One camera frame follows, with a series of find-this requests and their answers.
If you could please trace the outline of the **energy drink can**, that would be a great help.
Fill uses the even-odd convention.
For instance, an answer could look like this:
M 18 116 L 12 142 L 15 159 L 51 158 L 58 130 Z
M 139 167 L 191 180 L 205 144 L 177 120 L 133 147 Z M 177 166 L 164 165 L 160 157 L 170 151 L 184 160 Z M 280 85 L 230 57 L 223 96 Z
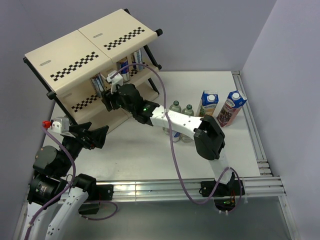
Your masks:
M 174 143 L 178 142 L 181 138 L 181 133 L 177 131 L 172 131 L 172 141 Z
M 130 70 L 129 70 L 129 61 L 127 57 L 122 58 L 121 60 L 119 60 L 117 63 L 117 69 L 120 70 L 120 74 L 123 77 L 123 82 L 127 83 L 130 81 Z
M 92 76 L 90 78 L 90 82 L 96 95 L 101 98 L 103 93 L 107 90 L 102 74 L 99 72 L 98 74 Z
M 142 50 L 138 49 L 131 54 L 131 61 L 133 64 L 143 64 Z M 134 65 L 133 68 L 137 72 L 141 72 L 144 67 L 142 65 Z

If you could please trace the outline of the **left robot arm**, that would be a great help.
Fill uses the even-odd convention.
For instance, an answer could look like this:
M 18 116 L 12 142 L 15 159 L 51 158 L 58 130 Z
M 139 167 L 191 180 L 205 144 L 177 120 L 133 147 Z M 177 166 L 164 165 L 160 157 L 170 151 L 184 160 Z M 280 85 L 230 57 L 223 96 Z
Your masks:
M 75 165 L 82 149 L 100 149 L 105 144 L 109 127 L 90 130 L 91 125 L 70 125 L 65 117 L 42 122 L 41 129 L 59 148 L 43 146 L 35 155 L 21 239 L 59 240 L 67 221 L 86 201 L 99 202 L 97 180 L 77 174 Z

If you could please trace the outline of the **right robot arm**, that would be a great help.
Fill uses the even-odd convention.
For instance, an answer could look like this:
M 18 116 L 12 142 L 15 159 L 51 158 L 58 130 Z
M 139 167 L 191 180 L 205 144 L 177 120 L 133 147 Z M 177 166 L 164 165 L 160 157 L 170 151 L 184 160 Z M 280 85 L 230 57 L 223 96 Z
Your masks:
M 217 191 L 227 195 L 233 190 L 235 174 L 229 168 L 225 154 L 225 134 L 212 116 L 189 116 L 165 109 L 158 103 L 143 99 L 133 84 L 112 87 L 102 92 L 101 96 L 109 112 L 122 108 L 141 124 L 171 127 L 173 131 L 192 138 L 196 152 L 202 158 L 211 161 L 214 175 L 218 177 Z

